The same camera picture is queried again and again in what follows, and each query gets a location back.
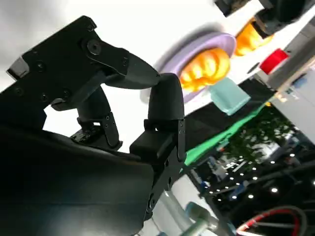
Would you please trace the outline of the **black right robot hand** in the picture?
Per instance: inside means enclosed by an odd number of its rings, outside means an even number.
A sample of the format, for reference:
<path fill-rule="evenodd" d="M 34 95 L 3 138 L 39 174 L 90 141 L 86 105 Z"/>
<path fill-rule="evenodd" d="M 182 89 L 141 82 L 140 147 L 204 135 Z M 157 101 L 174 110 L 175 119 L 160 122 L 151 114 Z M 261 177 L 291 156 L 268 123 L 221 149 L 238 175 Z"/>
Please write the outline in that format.
<path fill-rule="evenodd" d="M 186 159 L 183 93 L 102 41 L 81 16 L 18 58 L 0 94 L 0 233 L 133 236 Z M 151 90 L 144 132 L 122 142 L 101 85 Z"/>

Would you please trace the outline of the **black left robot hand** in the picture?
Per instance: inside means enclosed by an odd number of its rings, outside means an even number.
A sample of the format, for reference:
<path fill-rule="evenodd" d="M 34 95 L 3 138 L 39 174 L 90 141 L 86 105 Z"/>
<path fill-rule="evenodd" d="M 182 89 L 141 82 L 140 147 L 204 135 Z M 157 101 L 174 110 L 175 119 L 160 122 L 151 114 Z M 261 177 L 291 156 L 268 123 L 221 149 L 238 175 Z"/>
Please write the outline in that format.
<path fill-rule="evenodd" d="M 264 39 L 298 21 L 315 4 L 313 0 L 261 0 L 264 7 L 253 18 L 252 26 Z"/>

